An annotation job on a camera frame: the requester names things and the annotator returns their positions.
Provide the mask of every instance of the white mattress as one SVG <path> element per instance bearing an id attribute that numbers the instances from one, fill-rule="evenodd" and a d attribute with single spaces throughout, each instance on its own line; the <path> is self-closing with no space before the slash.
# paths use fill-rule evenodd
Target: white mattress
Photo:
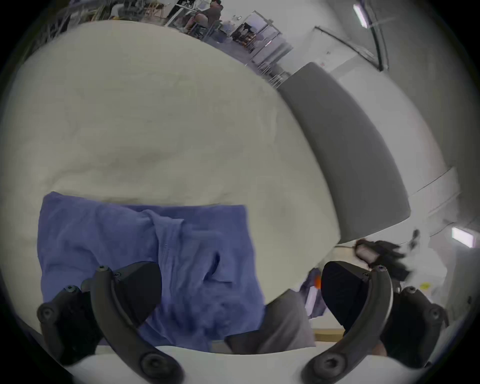
<path id="1" fill-rule="evenodd" d="M 151 24 L 83 24 L 19 70 L 1 119 L 1 271 L 39 329 L 38 213 L 50 191 L 130 204 L 245 204 L 267 302 L 339 240 L 292 114 L 223 52 Z"/>

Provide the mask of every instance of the orange object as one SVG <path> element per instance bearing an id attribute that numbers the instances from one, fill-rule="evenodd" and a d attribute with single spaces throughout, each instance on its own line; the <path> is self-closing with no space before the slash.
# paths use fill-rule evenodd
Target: orange object
<path id="1" fill-rule="evenodd" d="M 317 276 L 315 278 L 315 288 L 320 289 L 322 286 L 322 278 L 320 276 Z"/>

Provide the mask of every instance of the gray fabric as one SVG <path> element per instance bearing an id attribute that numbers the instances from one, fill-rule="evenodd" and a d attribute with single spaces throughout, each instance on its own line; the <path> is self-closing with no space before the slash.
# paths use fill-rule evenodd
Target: gray fabric
<path id="1" fill-rule="evenodd" d="M 200 12 L 208 18 L 208 26 L 211 26 L 215 21 L 220 20 L 222 10 L 216 7 L 210 7 L 209 9 Z"/>
<path id="2" fill-rule="evenodd" d="M 278 91 L 324 173 L 340 242 L 370 235 L 410 216 L 405 186 L 383 138 L 335 79 L 309 63 Z"/>
<path id="3" fill-rule="evenodd" d="M 258 331 L 229 336 L 225 340 L 237 355 L 257 355 L 315 346 L 302 297 L 291 289 L 265 307 Z"/>

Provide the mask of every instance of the blue cloth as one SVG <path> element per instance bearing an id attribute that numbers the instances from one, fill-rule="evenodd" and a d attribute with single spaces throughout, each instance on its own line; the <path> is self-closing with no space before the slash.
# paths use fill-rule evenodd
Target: blue cloth
<path id="1" fill-rule="evenodd" d="M 99 265 L 154 261 L 162 302 L 139 328 L 153 344 L 207 351 L 210 340 L 260 327 L 264 299 L 241 205 L 122 206 L 52 192 L 38 223 L 44 301 Z"/>

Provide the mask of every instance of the ceiling light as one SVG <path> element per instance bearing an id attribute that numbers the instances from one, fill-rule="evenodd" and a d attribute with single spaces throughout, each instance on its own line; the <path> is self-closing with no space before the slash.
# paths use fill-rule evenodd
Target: ceiling light
<path id="1" fill-rule="evenodd" d="M 457 227 L 452 227 L 452 238 L 465 244 L 469 248 L 473 248 L 475 238 L 471 233 L 465 232 Z"/>
<path id="2" fill-rule="evenodd" d="M 353 5 L 353 10 L 355 11 L 355 13 L 357 14 L 359 20 L 360 20 L 360 24 L 363 28 L 368 28 L 368 23 L 367 23 L 367 18 L 365 17 L 364 13 L 363 13 L 363 9 L 361 6 L 359 6 L 358 4 L 354 4 Z"/>

